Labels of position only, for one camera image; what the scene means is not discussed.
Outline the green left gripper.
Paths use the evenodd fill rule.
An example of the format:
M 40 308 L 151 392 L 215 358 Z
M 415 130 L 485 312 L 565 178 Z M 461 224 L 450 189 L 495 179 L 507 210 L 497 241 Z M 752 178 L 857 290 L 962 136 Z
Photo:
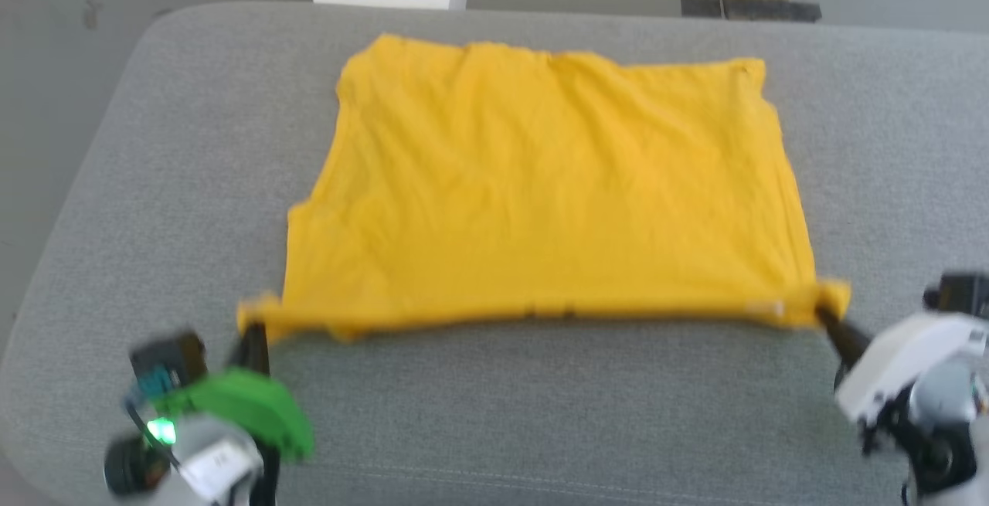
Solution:
M 156 397 L 153 407 L 173 419 L 209 414 L 275 447 L 283 459 L 311 459 L 315 438 L 310 419 L 287 387 L 268 375 L 267 330 L 251 324 L 238 335 L 229 369 Z

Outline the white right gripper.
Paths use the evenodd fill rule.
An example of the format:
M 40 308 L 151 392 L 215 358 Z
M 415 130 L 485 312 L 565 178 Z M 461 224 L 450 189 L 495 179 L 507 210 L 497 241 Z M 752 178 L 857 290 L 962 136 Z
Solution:
M 829 307 L 815 316 L 838 356 L 836 402 L 851 422 L 875 424 L 888 399 L 951 359 L 985 354 L 989 330 L 961 313 L 921 311 L 904 318 L 873 339 L 841 319 Z

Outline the yellow t-shirt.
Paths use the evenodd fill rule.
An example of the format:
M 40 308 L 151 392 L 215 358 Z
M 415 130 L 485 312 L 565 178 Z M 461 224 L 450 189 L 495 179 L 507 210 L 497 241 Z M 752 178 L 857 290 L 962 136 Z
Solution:
M 336 84 L 331 149 L 287 213 L 270 341 L 519 318 L 843 319 L 820 277 L 766 63 L 385 34 Z

